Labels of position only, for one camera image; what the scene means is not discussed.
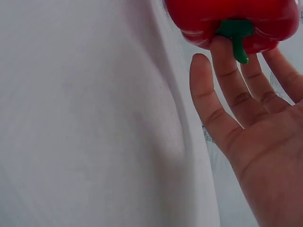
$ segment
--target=finger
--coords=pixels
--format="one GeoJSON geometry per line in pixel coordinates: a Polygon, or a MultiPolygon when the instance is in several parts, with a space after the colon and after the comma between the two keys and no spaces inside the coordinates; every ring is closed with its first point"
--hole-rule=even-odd
{"type": "Polygon", "coordinates": [[[224,111],[214,90],[211,64],[202,54],[195,55],[191,63],[190,90],[201,121],[218,147],[228,155],[243,128],[224,111]]]}
{"type": "Polygon", "coordinates": [[[302,75],[288,62],[278,48],[264,52],[263,56],[282,88],[293,102],[300,102],[303,99],[302,75]]]}
{"type": "Polygon", "coordinates": [[[230,40],[214,38],[211,44],[214,70],[232,112],[247,128],[268,116],[266,109],[252,96],[240,74],[230,40]]]}
{"type": "Polygon", "coordinates": [[[251,95],[270,113],[276,114],[290,107],[290,104],[280,98],[263,74],[256,54],[249,56],[249,63],[242,64],[241,70],[251,95]]]}

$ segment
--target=hand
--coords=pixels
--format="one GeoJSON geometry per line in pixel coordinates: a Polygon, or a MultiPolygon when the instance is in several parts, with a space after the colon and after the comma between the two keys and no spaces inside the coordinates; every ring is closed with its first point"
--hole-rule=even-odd
{"type": "Polygon", "coordinates": [[[259,224],[303,226],[303,77],[279,49],[263,53],[291,106],[276,95],[257,56],[237,68],[223,37],[211,45],[214,71],[238,122],[223,109],[214,90],[210,61],[193,57],[190,88],[199,116],[230,161],[259,224]]]}

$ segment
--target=white fabric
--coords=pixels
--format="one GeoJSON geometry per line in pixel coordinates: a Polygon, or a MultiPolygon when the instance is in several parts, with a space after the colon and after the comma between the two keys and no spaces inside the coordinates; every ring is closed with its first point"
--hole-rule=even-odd
{"type": "Polygon", "coordinates": [[[218,227],[161,0],[0,2],[0,225],[218,227]]]}

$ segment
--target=red bell pepper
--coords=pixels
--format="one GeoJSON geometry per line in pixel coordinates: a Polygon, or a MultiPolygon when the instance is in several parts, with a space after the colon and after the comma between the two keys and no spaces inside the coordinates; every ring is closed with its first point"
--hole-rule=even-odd
{"type": "Polygon", "coordinates": [[[183,36],[209,50],[212,38],[232,40],[234,56],[248,63],[246,54],[277,47],[299,26],[295,0],[165,0],[183,36]]]}

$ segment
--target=pepper stem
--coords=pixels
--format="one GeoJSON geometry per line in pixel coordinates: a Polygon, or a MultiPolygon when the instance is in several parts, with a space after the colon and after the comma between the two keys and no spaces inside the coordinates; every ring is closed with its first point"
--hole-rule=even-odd
{"type": "Polygon", "coordinates": [[[235,59],[242,64],[248,63],[243,38],[254,34],[254,26],[250,20],[223,20],[216,34],[231,39],[235,59]]]}
{"type": "Polygon", "coordinates": [[[243,48],[243,38],[241,36],[232,38],[232,48],[235,59],[242,64],[247,64],[249,59],[243,48]]]}

